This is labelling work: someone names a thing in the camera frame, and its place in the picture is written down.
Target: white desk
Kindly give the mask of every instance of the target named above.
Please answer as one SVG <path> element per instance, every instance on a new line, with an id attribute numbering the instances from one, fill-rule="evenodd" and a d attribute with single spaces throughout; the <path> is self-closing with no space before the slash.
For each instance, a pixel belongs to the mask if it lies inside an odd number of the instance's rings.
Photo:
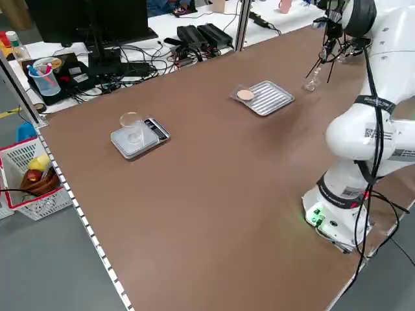
<path id="1" fill-rule="evenodd" d="M 278 10 L 278 3 L 278 0 L 268 0 L 265 2 L 256 1 L 252 3 L 251 11 L 261 15 L 263 19 L 274 24 L 276 28 L 279 29 L 283 34 L 310 25 L 314 19 L 324 14 L 320 9 L 313 5 L 305 6 L 302 0 L 294 0 L 292 2 L 290 12 L 288 14 L 281 14 Z M 236 8 L 237 0 L 229 0 L 226 2 L 225 12 L 229 14 L 239 14 L 241 4 L 238 4 L 238 11 L 236 11 Z M 176 38 L 176 28 L 178 26 L 186 26 L 190 24 L 203 25 L 206 23 L 213 23 L 218 28 L 223 29 L 235 17 L 233 15 L 223 15 L 217 13 L 201 16 L 203 13 L 211 13 L 210 6 L 201 6 L 197 9 L 197 13 L 189 14 L 180 18 L 174 17 L 173 15 L 163 15 L 149 18 L 148 26 L 151 27 L 158 34 L 159 38 L 132 43 L 132 45 L 135 45 L 136 47 L 141 47 L 143 49 L 154 49 L 153 51 L 149 51 L 149 54 L 152 54 L 160 48 L 158 41 L 163 43 L 163 40 L 167 37 Z M 232 24 L 229 25 L 228 28 L 226 28 L 226 33 L 228 33 L 234 39 L 237 34 L 238 21 L 239 16 L 237 16 L 233 20 Z M 276 37 L 277 35 L 278 34 L 275 31 L 261 28 L 250 20 L 248 24 L 248 29 L 246 31 L 245 46 L 268 40 L 270 38 Z M 78 56 L 78 59 L 81 62 L 84 62 L 86 65 L 88 65 L 88 56 L 85 54 L 87 53 L 87 50 L 85 49 L 83 43 L 74 43 L 70 48 L 62 49 L 62 46 L 59 43 L 44 43 L 41 41 L 37 43 L 28 44 L 26 45 L 26 47 L 29 50 L 32 58 L 51 56 L 54 53 L 56 53 L 57 55 L 66 54 L 69 52 L 73 52 L 76 55 L 82 54 Z M 163 48 L 160 50 L 160 53 L 166 54 L 168 51 L 169 45 L 163 43 Z M 222 53 L 228 51 L 230 51 L 230 49 L 224 49 Z M 130 61 L 143 60 L 143 55 L 140 52 L 129 50 L 125 50 L 125 52 Z M 27 78 L 21 70 L 19 64 L 16 61 L 13 61 L 10 62 L 10 65 L 15 71 L 24 89 L 29 89 L 29 83 L 27 82 Z M 162 69 L 164 66 L 161 62 L 158 64 L 155 63 L 155 65 L 158 69 Z M 33 90 L 30 89 L 27 91 L 27 93 L 31 101 L 33 101 L 33 103 L 42 101 Z M 97 89 L 92 89 L 89 90 L 87 93 L 98 95 L 100 92 Z M 80 97 L 84 100 L 89 100 L 93 98 L 83 96 Z M 69 98 L 55 105 L 49 106 L 46 112 L 53 113 L 77 104 L 77 101 L 73 100 L 72 98 Z"/>

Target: black box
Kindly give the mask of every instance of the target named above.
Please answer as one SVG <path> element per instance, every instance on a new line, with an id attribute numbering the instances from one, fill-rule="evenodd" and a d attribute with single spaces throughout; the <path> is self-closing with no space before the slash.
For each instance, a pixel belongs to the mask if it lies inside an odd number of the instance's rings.
<path id="1" fill-rule="evenodd" d="M 223 49 L 232 46 L 232 37 L 223 30 L 214 26 L 214 24 L 206 24 L 197 26 L 199 32 L 207 39 L 211 47 Z"/>
<path id="2" fill-rule="evenodd" d="M 193 25 L 177 27 L 177 36 L 194 47 L 201 48 L 208 44 L 208 41 Z"/>

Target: brown table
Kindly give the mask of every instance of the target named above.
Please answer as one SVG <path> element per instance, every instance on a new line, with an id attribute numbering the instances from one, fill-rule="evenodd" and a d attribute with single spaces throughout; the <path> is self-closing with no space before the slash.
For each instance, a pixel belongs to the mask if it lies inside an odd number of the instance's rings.
<path id="1" fill-rule="evenodd" d="M 136 310 L 321 311 L 350 280 L 357 256 L 315 234 L 301 197 L 335 161 L 324 132 L 364 67 L 336 65 L 306 93 L 321 41 L 291 32 L 67 109 L 41 130 Z M 229 98 L 263 80 L 296 101 L 262 118 Z M 155 117 L 171 140 L 125 161 L 110 133 L 127 111 Z M 408 205 L 414 170 L 380 189 Z M 390 208 L 372 209 L 375 231 L 390 228 Z"/>

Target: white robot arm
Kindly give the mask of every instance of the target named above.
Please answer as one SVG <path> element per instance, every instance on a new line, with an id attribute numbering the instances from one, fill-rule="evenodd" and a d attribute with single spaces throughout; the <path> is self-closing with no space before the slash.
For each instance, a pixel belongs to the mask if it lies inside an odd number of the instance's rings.
<path id="1" fill-rule="evenodd" d="M 364 171 L 374 165 L 374 106 L 382 108 L 384 132 L 376 177 L 415 163 L 415 121 L 390 117 L 396 105 L 415 95 L 415 0 L 351 0 L 342 13 L 342 28 L 349 36 L 372 38 L 369 60 L 377 97 L 371 96 L 366 79 L 351 108 L 329 125 L 326 141 L 340 159 L 304 195 L 303 206 L 311 225 L 342 249 L 352 251 L 365 232 L 366 209 L 362 208 L 357 220 L 357 202 L 368 183 L 374 182 Z"/>

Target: computer monitor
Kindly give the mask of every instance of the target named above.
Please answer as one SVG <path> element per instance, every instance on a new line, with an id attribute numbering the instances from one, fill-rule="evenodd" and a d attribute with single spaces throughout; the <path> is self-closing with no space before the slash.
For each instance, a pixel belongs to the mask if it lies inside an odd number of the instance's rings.
<path id="1" fill-rule="evenodd" d="M 26 0 L 44 42 L 84 42 L 92 75 L 122 73 L 118 50 L 104 47 L 157 38 L 148 27 L 145 0 Z"/>

